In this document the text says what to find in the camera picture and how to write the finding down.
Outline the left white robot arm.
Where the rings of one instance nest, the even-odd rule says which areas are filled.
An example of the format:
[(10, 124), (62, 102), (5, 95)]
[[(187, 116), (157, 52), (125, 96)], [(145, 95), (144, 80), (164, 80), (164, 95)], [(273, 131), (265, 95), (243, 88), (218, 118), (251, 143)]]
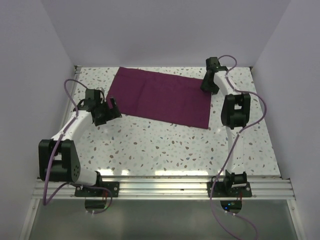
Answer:
[(116, 99), (82, 99), (73, 109), (63, 128), (51, 139), (43, 139), (38, 145), (39, 177), (44, 182), (68, 182), (86, 185), (92, 196), (103, 193), (100, 174), (81, 167), (76, 145), (90, 126), (100, 126), (120, 118)]

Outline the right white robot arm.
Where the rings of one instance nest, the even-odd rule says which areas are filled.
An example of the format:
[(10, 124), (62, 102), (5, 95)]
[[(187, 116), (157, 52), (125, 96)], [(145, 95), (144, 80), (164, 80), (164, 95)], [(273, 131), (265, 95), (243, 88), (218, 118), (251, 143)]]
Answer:
[(207, 70), (200, 89), (216, 95), (221, 92), (224, 101), (221, 110), (221, 122), (225, 126), (228, 141), (227, 161), (223, 165), (223, 181), (214, 185), (216, 193), (235, 196), (247, 186), (247, 174), (244, 166), (244, 140), (240, 136), (250, 118), (251, 96), (237, 90), (231, 80), (226, 79), (226, 71)]

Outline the purple cloth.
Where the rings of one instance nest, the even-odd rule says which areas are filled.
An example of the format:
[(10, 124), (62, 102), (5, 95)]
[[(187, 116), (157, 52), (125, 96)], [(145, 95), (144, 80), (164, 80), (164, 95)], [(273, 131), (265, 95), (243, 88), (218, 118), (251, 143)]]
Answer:
[(211, 94), (201, 84), (197, 78), (120, 67), (107, 98), (125, 115), (208, 129)]

